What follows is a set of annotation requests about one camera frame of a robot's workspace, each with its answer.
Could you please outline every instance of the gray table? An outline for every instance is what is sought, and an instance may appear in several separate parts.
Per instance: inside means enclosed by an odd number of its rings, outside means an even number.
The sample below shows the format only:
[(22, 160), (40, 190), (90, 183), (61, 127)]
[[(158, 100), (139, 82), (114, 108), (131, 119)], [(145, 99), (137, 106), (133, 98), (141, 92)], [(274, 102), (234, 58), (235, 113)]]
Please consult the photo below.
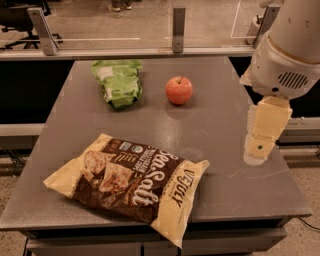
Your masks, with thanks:
[[(100, 133), (194, 162), (210, 161), (197, 190), (184, 255), (266, 250), (286, 236), (287, 221), (312, 214), (277, 149), (262, 166), (242, 161), (250, 100), (228, 58), (144, 60), (143, 97), (121, 112), (103, 102), (90, 65), (75, 62), (0, 220), (1, 230), (30, 238), (30, 251), (86, 255), (95, 248), (95, 255), (105, 255), (106, 249), (108, 255), (140, 255), (143, 248), (145, 255), (176, 255), (176, 248), (147, 225), (84, 209), (43, 185)], [(180, 107), (164, 93), (175, 75), (194, 85), (192, 99)]]

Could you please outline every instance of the green bag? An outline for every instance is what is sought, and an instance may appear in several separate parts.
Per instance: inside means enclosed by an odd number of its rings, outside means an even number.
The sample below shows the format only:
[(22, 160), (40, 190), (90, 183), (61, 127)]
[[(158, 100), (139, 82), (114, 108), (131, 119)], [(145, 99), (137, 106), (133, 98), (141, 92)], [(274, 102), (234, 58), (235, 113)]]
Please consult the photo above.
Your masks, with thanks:
[(141, 68), (140, 60), (98, 60), (92, 64), (103, 99), (116, 110), (131, 106), (141, 98), (142, 87), (138, 78)]

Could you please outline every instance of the snack bag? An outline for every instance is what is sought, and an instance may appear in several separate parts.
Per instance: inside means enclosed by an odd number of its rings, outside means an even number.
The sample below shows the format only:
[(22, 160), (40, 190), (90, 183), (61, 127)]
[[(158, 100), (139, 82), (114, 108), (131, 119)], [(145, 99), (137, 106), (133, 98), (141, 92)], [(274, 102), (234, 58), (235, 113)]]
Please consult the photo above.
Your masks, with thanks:
[(101, 134), (44, 184), (88, 208), (148, 223), (181, 248), (194, 194), (208, 166), (208, 161), (194, 164)]
[(103, 99), (114, 109), (128, 107), (141, 98), (140, 60), (98, 60), (91, 68), (101, 85)]

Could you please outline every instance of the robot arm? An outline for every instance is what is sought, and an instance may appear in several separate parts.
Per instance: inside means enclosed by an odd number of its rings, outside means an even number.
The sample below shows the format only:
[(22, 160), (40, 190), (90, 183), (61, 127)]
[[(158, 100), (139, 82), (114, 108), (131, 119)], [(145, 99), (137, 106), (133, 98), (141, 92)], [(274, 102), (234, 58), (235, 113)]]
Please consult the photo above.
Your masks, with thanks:
[(264, 96), (248, 113), (244, 160), (263, 163), (292, 110), (320, 77), (320, 1), (286, 0), (240, 81)]

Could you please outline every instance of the apple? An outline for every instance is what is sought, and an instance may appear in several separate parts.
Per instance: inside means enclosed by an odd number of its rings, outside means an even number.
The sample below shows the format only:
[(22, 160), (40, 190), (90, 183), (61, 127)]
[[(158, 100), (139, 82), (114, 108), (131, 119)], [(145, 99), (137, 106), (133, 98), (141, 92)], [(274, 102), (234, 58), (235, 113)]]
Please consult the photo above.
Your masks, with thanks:
[(193, 86), (190, 80), (184, 76), (171, 78), (166, 84), (166, 96), (175, 105), (183, 105), (190, 100)]

